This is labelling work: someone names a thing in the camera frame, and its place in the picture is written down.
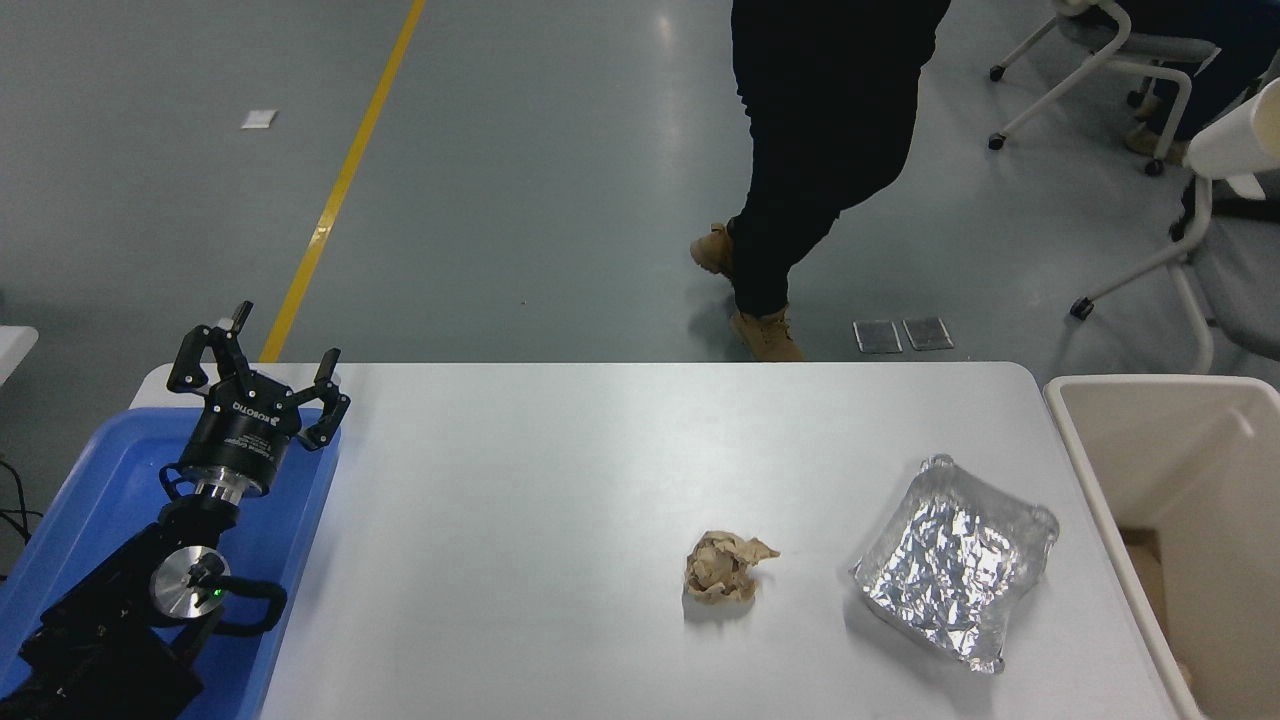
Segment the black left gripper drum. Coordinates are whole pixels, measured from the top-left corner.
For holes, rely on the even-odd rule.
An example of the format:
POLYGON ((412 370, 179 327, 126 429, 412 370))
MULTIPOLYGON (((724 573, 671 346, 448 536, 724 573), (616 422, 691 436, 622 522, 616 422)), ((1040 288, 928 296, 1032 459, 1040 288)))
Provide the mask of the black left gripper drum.
POLYGON ((212 475, 238 477, 248 495, 268 495, 285 451, 301 429, 297 407, 285 407, 292 389, 253 373, 252 388, 234 377, 219 380, 180 455, 180 475, 196 483, 212 475))

